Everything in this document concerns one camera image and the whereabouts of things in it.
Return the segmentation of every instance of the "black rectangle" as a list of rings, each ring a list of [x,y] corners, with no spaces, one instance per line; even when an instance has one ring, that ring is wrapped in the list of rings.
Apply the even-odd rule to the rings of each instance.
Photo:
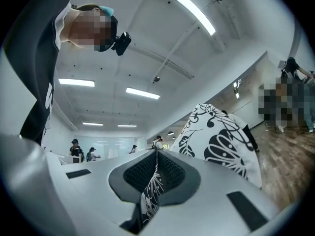
[[[89,173],[91,173],[91,172],[89,170],[85,169],[85,170],[69,172],[69,173],[66,173],[66,175],[70,179],[70,178],[75,178],[75,177],[81,177],[81,176],[84,176],[84,175],[89,174]]]
[[[227,197],[230,199],[251,231],[255,231],[268,222],[268,220],[242,192],[232,192],[227,194]]]

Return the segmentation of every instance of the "black camera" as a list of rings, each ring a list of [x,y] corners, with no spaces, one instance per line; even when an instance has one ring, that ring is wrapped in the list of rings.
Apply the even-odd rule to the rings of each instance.
[[[112,47],[112,50],[116,50],[118,56],[124,54],[128,45],[131,43],[131,37],[128,32],[124,32],[120,37],[116,36],[115,44]]]

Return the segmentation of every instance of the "fluorescent light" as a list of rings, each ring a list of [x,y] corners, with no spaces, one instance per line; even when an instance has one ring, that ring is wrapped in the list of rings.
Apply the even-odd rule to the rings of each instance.
[[[159,99],[159,95],[157,95],[157,94],[144,92],[144,91],[133,89],[133,88],[127,88],[126,92],[141,95],[141,96],[148,97],[148,98],[152,98],[155,100]]]
[[[137,125],[118,125],[118,127],[130,127],[135,128]]]
[[[90,122],[83,122],[84,125],[92,125],[92,126],[103,126],[102,123],[90,123]]]
[[[199,21],[200,23],[206,28],[210,35],[213,35],[216,30],[207,17],[201,12],[201,10],[190,0],[176,0],[180,2],[187,10],[189,10]]]
[[[65,85],[95,87],[94,81],[73,80],[73,79],[59,79],[59,82],[60,82],[60,84],[65,84]]]

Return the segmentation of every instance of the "white shirt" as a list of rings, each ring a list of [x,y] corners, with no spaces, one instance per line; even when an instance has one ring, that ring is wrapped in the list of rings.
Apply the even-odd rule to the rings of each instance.
[[[228,116],[238,125],[241,129],[245,128],[247,123],[243,121],[243,119],[239,118],[234,114],[228,114]]]
[[[91,161],[96,161],[96,155],[93,151],[91,151]]]
[[[155,145],[156,147],[157,147],[157,149],[161,149],[161,148],[163,148],[163,145],[162,145],[162,143],[161,142],[159,142],[159,141],[157,141],[155,144],[153,144],[153,145]]]

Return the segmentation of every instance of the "black and white patterned fabric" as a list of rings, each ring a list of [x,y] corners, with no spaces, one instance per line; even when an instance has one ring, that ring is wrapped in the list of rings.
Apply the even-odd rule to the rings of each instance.
[[[221,164],[257,187],[262,185],[258,159],[248,137],[226,114],[210,104],[198,104],[194,108],[169,150]],[[158,196],[163,192],[157,161],[156,171],[142,193],[144,226],[158,211]]]

